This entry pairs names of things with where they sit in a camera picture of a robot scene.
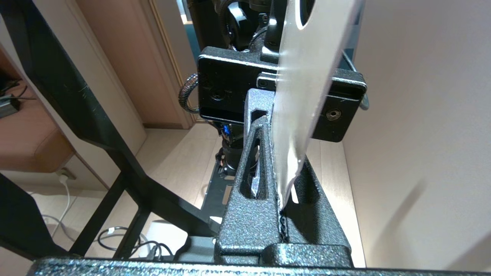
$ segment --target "power strip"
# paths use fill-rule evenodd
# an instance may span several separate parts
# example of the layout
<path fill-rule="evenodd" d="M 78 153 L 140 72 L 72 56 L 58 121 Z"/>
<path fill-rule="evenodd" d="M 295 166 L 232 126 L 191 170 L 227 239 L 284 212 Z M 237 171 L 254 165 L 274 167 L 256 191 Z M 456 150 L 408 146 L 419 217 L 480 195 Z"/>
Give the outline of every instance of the power strip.
<path fill-rule="evenodd" d="M 21 102 L 11 94 L 0 97 L 0 118 L 12 115 L 19 111 Z"/>

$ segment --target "white cable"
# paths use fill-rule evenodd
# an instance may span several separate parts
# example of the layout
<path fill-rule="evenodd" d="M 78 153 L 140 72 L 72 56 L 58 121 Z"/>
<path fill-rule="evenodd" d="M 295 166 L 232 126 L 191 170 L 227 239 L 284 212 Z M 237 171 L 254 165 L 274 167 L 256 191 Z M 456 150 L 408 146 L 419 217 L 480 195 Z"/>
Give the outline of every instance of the white cable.
<path fill-rule="evenodd" d="M 66 195 L 67 195 L 67 200 L 66 200 L 66 207 L 65 207 L 65 211 L 63 211 L 63 213 L 61 214 L 61 217 L 59 218 L 58 220 L 58 224 L 56 224 L 56 227 L 55 229 L 53 230 L 53 233 L 51 233 L 51 237 L 53 237 L 56 233 L 56 230 L 58 230 L 58 227 L 60 226 L 60 223 L 61 221 L 63 220 L 63 218 L 65 217 L 66 215 L 66 212 L 68 211 L 68 208 L 70 208 L 70 191 L 68 190 L 68 185 L 66 185 L 66 181 L 68 180 L 68 176 L 62 174 L 60 175 L 59 179 L 61 184 L 63 184 L 63 186 L 65 186 L 65 189 L 66 189 Z"/>

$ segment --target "wooden floor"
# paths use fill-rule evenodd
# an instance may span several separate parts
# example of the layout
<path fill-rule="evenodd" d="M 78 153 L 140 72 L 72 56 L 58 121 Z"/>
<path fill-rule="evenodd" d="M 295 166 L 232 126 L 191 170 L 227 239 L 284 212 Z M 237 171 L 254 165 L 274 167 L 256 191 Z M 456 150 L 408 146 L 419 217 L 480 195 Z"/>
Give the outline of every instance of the wooden floor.
<path fill-rule="evenodd" d="M 190 130 L 147 130 L 147 140 L 136 158 L 147 174 L 178 196 L 200 208 L 215 164 L 215 154 L 221 147 L 221 138 L 208 124 L 196 124 Z M 356 220 L 353 195 L 342 143 L 312 139 L 307 156 L 322 183 L 324 191 L 343 227 L 352 247 L 356 267 L 364 267 L 365 260 Z M 42 214 L 59 218 L 66 206 L 66 192 L 57 187 L 23 187 L 36 200 Z M 67 233 L 76 239 L 101 202 L 105 192 L 71 189 L 71 207 L 63 219 Z M 103 229 L 128 226 L 136 212 L 136 204 L 127 193 L 120 198 Z M 151 214 L 142 233 L 151 221 L 159 220 Z M 51 231 L 55 221 L 46 218 Z M 55 233 L 54 241 L 65 249 L 73 242 L 62 231 Z M 117 246 L 117 237 L 106 239 L 109 246 Z M 111 257 L 113 251 L 93 243 L 87 257 Z M 0 248 L 0 275 L 25 275 L 31 262 Z"/>

